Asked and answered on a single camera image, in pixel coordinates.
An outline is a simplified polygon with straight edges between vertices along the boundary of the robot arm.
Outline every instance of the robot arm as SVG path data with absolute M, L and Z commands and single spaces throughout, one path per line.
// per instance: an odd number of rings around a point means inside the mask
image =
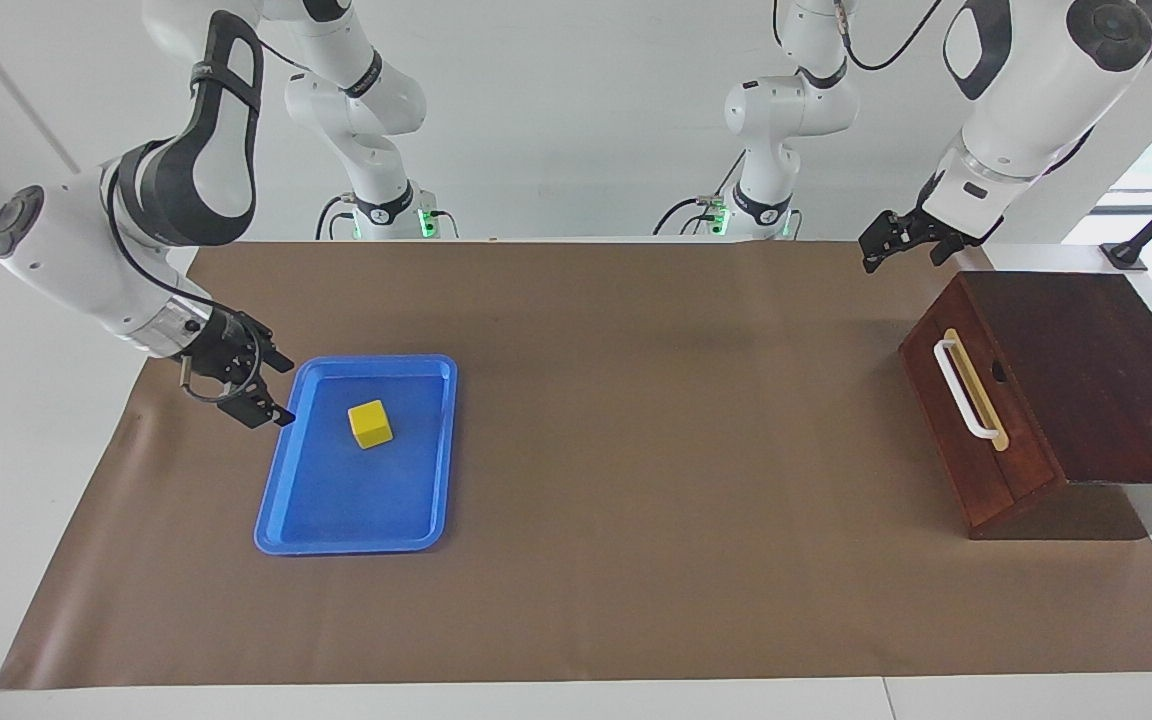
M 260 365 L 287 372 L 291 361 L 270 328 L 211 300 L 166 263 L 169 247 L 236 240 L 255 213 L 259 40 L 250 17 L 227 10 L 211 14 L 205 28 L 184 131 L 68 182 L 17 192 L 0 210 L 0 263 L 115 336 L 180 361 L 191 395 L 200 397 L 189 387 L 191 373 L 214 378 L 225 393 L 205 400 L 252 429 L 285 425 L 293 416 L 270 396 Z
M 389 68 L 348 0 L 146 0 L 157 44 L 194 61 L 184 131 L 134 147 L 69 182 L 17 192 L 0 210 L 0 262 L 38 291 L 91 314 L 108 332 L 182 364 L 180 386 L 249 427 L 294 420 L 262 379 L 291 370 L 273 333 L 212 300 L 166 263 L 170 247 L 219 247 L 256 210 L 253 150 L 262 105 L 263 18 L 291 26 L 312 71 L 293 78 L 291 114 L 333 146 L 355 187 L 359 223 L 374 237 L 415 237 L 419 188 L 384 135 L 425 118 L 420 89 Z M 192 374 L 222 382 L 203 397 Z
M 854 12 L 859 0 L 846 0 Z M 847 77 L 847 54 L 833 0 L 791 0 L 776 17 L 781 46 L 799 69 L 790 77 L 761 77 L 727 96 L 727 127 L 745 142 L 745 167 L 723 197 L 732 209 L 728 232 L 772 237 L 788 220 L 799 174 L 791 137 L 814 137 L 851 127 L 859 99 Z
M 348 0 L 317 5 L 311 9 L 310 1 L 280 1 L 266 9 L 270 18 L 291 22 L 300 53 L 312 68 L 288 82 L 288 113 L 344 166 L 362 237 L 426 236 L 422 211 L 433 209 L 434 196 L 407 176 L 402 156 L 385 137 L 420 129 L 425 94 L 416 81 L 385 63 Z
M 861 234 L 865 270 L 935 243 L 932 262 L 978 247 L 1005 211 L 1068 159 L 1152 58 L 1152 0 L 968 0 L 945 60 L 973 101 L 915 210 Z

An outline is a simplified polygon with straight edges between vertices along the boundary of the drawer handle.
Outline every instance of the drawer handle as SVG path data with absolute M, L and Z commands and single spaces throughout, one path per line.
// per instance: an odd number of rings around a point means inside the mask
M 980 376 L 975 372 L 972 359 L 968 357 L 958 333 L 954 328 L 947 329 L 945 340 L 935 343 L 932 354 L 935 355 L 937 365 L 941 366 L 945 384 L 950 388 L 950 395 L 954 396 L 954 402 L 958 406 L 958 414 L 963 415 L 963 422 L 969 432 L 993 442 L 993 448 L 998 452 L 1007 450 L 1011 441 L 1007 438 L 1006 430 L 1002 429 L 1002 420 L 998 418 L 988 393 L 984 391 Z

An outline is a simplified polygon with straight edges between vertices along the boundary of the black cable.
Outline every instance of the black cable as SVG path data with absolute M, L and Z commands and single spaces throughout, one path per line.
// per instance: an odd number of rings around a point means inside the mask
M 664 228 L 664 225 L 669 222 L 669 218 L 673 218 L 673 215 L 675 215 L 675 213 L 677 213 L 679 210 L 685 209 L 687 205 L 700 205 L 700 204 L 702 200 L 699 199 L 699 197 L 689 197 L 689 199 L 679 202 L 677 205 L 673 206 L 673 209 L 669 209 L 668 213 L 664 214 L 664 218 L 660 218 L 660 222 L 657 223 L 657 227 L 654 228 L 652 234 L 660 234 L 660 228 Z
M 262 38 L 256 38 L 256 40 L 260 43 L 262 47 L 264 47 L 265 50 L 268 50 L 270 53 L 273 53 L 274 56 L 278 58 L 279 60 L 283 60 L 285 63 L 291 65 L 293 68 L 305 70 L 305 73 L 313 73 L 314 71 L 314 70 L 311 70 L 310 68 L 306 68 L 304 65 L 297 63 L 296 60 L 293 60 L 293 59 L 288 58 L 287 55 L 283 55 L 282 53 L 279 53 L 279 51 L 274 50 L 274 46 L 270 45 L 268 41 L 262 40 Z
M 319 213 L 319 225 L 314 228 L 314 240 L 323 240 L 323 223 L 328 220 L 328 213 L 338 205 L 338 202 L 344 202 L 340 199 L 339 195 L 332 197 L 328 204 L 323 206 L 321 213 Z
M 335 222 L 340 218 L 353 219 L 353 214 L 351 213 L 336 213 L 335 215 L 332 217 L 332 222 L 328 223 L 328 240 L 335 240 Z
M 682 223 L 682 229 L 681 229 L 681 232 L 679 232 L 679 234 L 687 234 L 687 228 L 691 227 L 691 223 L 696 223 L 696 227 L 692 228 L 692 230 L 691 230 L 691 234 L 696 234 L 696 233 L 700 232 L 702 225 L 707 223 L 707 222 L 712 222 L 712 220 L 714 220 L 713 215 L 711 215 L 708 213 L 700 213 L 700 214 L 696 215 L 696 218 L 687 220 L 685 223 Z
M 794 215 L 799 218 L 799 223 L 794 225 L 794 237 L 791 237 L 790 242 L 799 241 L 799 232 L 803 229 L 803 220 L 806 219 L 806 215 L 803 214 L 803 210 L 790 210 L 790 218 Z
M 856 63 L 856 67 L 863 70 L 869 70 L 870 73 L 878 73 L 878 70 L 890 68 L 893 63 L 896 63 L 896 60 L 901 59 L 901 55 L 905 54 L 909 46 L 914 45 L 915 40 L 918 40 L 918 36 L 922 35 L 923 28 L 927 26 L 927 23 L 932 20 L 932 15 L 937 14 L 937 9 L 940 9 L 943 1 L 945 0 L 935 0 L 931 8 L 927 9 L 927 14 L 923 15 L 923 20 L 919 20 L 919 23 L 914 29 L 914 32 L 910 33 L 909 40 L 905 40 L 905 44 L 901 45 L 900 50 L 896 50 L 896 54 L 893 54 L 890 58 L 887 58 L 878 65 L 863 63 L 859 58 L 856 58 L 856 54 L 851 51 L 851 29 L 847 25 L 847 9 L 842 6 L 842 0 L 833 1 L 835 8 L 838 8 L 838 14 L 840 14 L 841 17 L 840 25 L 842 31 L 842 45 L 847 48 L 847 55 L 851 59 L 852 63 Z
M 740 151 L 740 156 L 736 156 L 736 161 L 732 164 L 732 169 L 727 170 L 726 176 L 723 176 L 723 182 L 718 183 L 718 190 L 714 191 L 714 195 L 722 195 L 723 188 L 727 187 L 727 181 L 730 181 L 733 174 L 736 174 L 736 168 L 740 167 L 740 161 L 745 159 L 746 152 L 749 152 L 749 150 Z
M 429 214 L 429 217 L 447 218 L 448 220 L 452 220 L 452 232 L 456 233 L 456 240 L 461 240 L 461 227 L 456 223 L 456 215 L 448 213 L 447 210 L 434 210 L 433 213 Z
M 243 329 L 247 331 L 247 334 L 252 339 L 252 347 L 255 347 L 256 359 L 252 363 L 251 372 L 247 373 L 247 380 L 243 381 L 241 386 L 234 386 L 233 389 L 230 389 L 229 392 L 225 393 L 219 397 L 206 397 L 203 395 L 198 395 L 198 393 L 192 392 L 192 389 L 189 389 L 189 387 L 184 387 L 183 389 L 185 391 L 187 395 L 189 397 L 195 397 L 195 400 L 197 401 L 206 402 L 206 404 L 210 406 L 219 406 L 221 404 L 221 402 L 241 396 L 243 392 L 247 392 L 247 386 L 250 386 L 250 384 L 255 381 L 256 376 L 260 373 L 260 364 L 264 361 L 264 356 L 262 356 L 260 336 L 259 334 L 256 333 L 256 328 L 252 328 L 251 324 L 248 324 L 247 320 L 243 320 L 243 316 L 240 314 L 237 310 L 234 310 L 233 306 L 225 305 L 223 302 L 211 300 L 210 297 L 202 297 L 200 295 L 195 295 L 195 293 L 191 291 L 180 290 L 179 288 L 172 287 L 168 283 L 160 281 L 159 278 L 156 278 L 154 275 L 150 274 L 147 270 L 143 268 L 141 264 L 136 262 L 136 258 L 132 258 L 132 252 L 127 249 L 127 242 L 123 241 L 123 233 L 119 232 L 118 220 L 114 218 L 115 188 L 118 188 L 118 168 L 114 168 L 114 172 L 109 174 L 109 190 L 106 191 L 105 194 L 105 219 L 109 220 L 109 234 L 111 236 L 114 236 L 114 245 L 118 247 L 119 253 L 123 256 L 123 260 L 127 260 L 127 264 L 131 265 L 132 270 L 136 270 L 136 272 L 141 274 L 142 278 L 145 278 L 147 281 L 150 281 L 150 283 L 154 285 L 156 287 L 161 288 L 161 290 L 169 291 L 172 293 L 172 295 L 177 297 L 183 297 L 183 300 L 191 300 L 198 302 L 198 304 L 200 305 L 206 305 L 211 306 L 211 309 L 220 310 L 221 313 L 232 314 L 234 319 L 238 320 L 238 324 L 242 325 Z
M 1092 137 L 1092 131 L 1094 129 L 1096 129 L 1096 126 L 1092 126 L 1091 128 L 1087 128 L 1087 131 L 1083 132 L 1083 137 L 1079 137 L 1078 142 L 1075 143 L 1074 150 L 1070 150 L 1068 156 L 1064 156 L 1064 158 L 1061 158 L 1060 161 L 1058 161 L 1055 165 L 1052 165 L 1051 168 L 1047 168 L 1047 172 L 1043 173 L 1043 176 L 1047 177 L 1047 176 L 1049 176 L 1049 174 L 1055 173 L 1056 170 L 1059 170 L 1061 168 L 1064 168 L 1064 165 L 1067 162 L 1069 162 L 1070 160 L 1073 160 L 1074 156 L 1077 156 L 1078 151 L 1082 150 L 1084 145 L 1087 145 L 1087 141 L 1089 141 L 1089 138 Z

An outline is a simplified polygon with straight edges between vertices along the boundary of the wooden box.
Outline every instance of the wooden box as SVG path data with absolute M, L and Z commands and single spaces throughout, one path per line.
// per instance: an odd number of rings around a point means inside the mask
M 960 273 L 901 357 L 970 537 L 1152 533 L 1152 313 L 1124 278 Z

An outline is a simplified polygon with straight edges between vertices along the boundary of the white handle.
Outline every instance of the white handle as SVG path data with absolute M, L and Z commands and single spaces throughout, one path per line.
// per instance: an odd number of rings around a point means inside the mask
M 984 427 L 980 420 L 975 416 L 975 409 L 972 408 L 972 401 L 968 400 L 968 393 L 963 389 L 963 382 L 958 380 L 957 373 L 954 372 L 954 359 L 950 357 L 950 348 L 957 344 L 952 340 L 942 340 L 937 342 L 935 347 L 932 348 L 932 354 L 935 355 L 937 365 L 941 366 L 941 374 L 945 376 L 945 384 L 950 386 L 950 395 L 954 396 L 954 402 L 958 406 L 958 412 L 963 415 L 963 422 L 968 425 L 968 430 L 975 437 L 980 439 L 998 439 L 1000 432 L 994 429 Z

